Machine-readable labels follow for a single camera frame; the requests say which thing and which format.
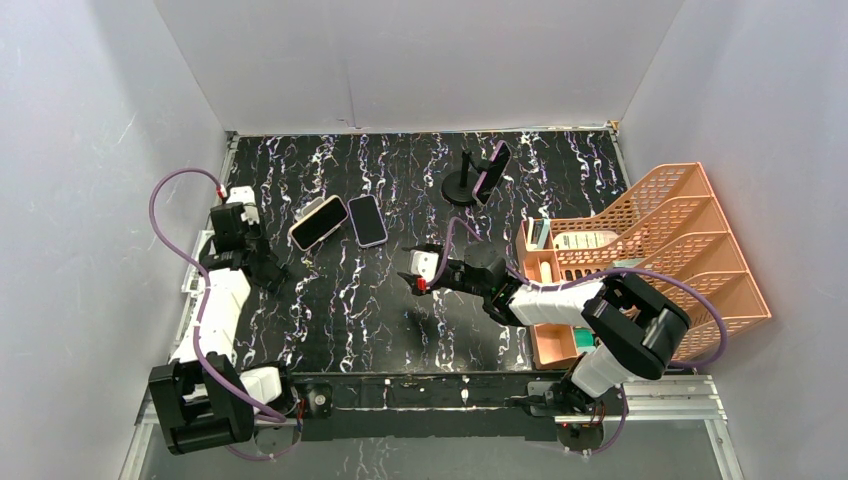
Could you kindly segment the black round phone stand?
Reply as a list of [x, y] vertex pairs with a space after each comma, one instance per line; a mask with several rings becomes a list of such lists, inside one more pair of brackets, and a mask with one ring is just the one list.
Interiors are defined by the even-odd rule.
[[461, 167], [448, 174], [441, 184], [441, 194], [445, 201], [458, 207], [475, 204], [473, 188], [479, 178], [478, 169], [470, 152], [461, 153]]

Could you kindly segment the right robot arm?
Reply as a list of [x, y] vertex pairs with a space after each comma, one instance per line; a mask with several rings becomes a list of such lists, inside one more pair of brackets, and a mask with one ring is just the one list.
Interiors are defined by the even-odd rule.
[[596, 272], [572, 286], [539, 284], [520, 278], [481, 243], [461, 260], [438, 244], [407, 251], [410, 267], [400, 276], [416, 296], [450, 289], [481, 298], [484, 312], [502, 326], [551, 324], [593, 332], [599, 346], [580, 355], [559, 388], [577, 414], [590, 413], [623, 382], [659, 379], [691, 327], [688, 314], [633, 269]]

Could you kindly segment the phone with pink case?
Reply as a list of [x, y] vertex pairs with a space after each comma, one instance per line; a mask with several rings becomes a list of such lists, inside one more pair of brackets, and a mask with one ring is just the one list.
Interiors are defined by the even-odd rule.
[[309, 218], [289, 229], [289, 237], [301, 251], [307, 251], [326, 240], [348, 219], [349, 214], [344, 202], [338, 195], [325, 198], [323, 207]]

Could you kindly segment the phone with purple clear case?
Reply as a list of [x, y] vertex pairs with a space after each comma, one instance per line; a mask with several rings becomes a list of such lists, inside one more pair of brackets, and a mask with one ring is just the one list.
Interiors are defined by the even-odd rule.
[[499, 141], [489, 159], [488, 166], [480, 173], [472, 190], [472, 198], [479, 206], [485, 206], [488, 203], [493, 191], [500, 183], [510, 159], [509, 146], [505, 141]]

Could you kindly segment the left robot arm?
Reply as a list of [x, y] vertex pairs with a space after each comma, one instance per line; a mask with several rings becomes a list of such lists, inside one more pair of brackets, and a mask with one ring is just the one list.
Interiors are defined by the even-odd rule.
[[148, 389], [174, 455], [249, 440], [255, 421], [283, 423], [299, 391], [284, 367], [235, 366], [235, 334], [252, 287], [276, 292], [287, 271], [271, 251], [255, 203], [231, 196], [211, 209], [214, 251], [196, 261], [201, 294], [186, 333]]

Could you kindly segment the phone with lilac case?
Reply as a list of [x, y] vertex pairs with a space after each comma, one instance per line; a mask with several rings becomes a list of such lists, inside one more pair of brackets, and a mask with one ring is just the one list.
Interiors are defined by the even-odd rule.
[[388, 233], [383, 215], [374, 195], [362, 195], [347, 202], [356, 243], [360, 248], [385, 244]]

